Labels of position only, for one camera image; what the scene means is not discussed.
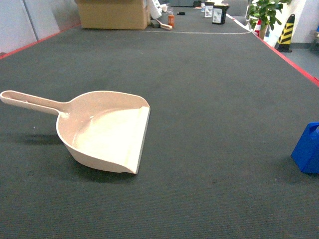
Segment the gray floor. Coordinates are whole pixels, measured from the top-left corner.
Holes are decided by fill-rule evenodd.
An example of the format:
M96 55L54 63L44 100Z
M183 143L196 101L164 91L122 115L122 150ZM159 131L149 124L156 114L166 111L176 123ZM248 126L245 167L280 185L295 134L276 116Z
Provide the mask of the gray floor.
M291 48L292 52L283 53L312 76L319 79L319 50Z

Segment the blue jerry can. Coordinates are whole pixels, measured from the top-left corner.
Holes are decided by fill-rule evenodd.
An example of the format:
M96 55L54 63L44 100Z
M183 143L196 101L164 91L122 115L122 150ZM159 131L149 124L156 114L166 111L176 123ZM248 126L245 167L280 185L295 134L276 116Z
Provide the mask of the blue jerry can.
M303 173L319 173L319 122L311 122L301 135L292 158Z

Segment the white line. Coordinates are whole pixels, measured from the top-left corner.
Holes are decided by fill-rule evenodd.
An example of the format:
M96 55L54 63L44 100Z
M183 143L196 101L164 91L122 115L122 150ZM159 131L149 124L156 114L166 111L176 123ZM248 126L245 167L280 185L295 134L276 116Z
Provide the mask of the white line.
M191 31L142 31L142 32L161 32L161 33L180 33L180 34L206 34L206 35L242 35L242 34L249 34L250 32L240 32L240 33L236 33L236 32L230 32L230 33L226 33L226 32L191 32Z

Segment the dustpan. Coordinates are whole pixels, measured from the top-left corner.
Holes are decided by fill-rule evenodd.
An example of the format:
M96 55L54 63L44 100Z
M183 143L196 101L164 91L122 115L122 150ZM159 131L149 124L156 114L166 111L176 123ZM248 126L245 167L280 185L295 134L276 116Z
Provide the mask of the dustpan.
M110 172L137 174L150 106L131 94L94 91L57 102L4 91L5 104L57 115L57 133L79 163Z

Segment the orange can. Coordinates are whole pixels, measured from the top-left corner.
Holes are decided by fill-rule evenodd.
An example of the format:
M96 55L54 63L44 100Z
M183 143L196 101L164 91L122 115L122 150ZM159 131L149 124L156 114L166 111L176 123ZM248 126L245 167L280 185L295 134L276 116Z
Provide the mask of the orange can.
M175 23L175 16L173 14L168 15L168 24L174 27L174 23Z

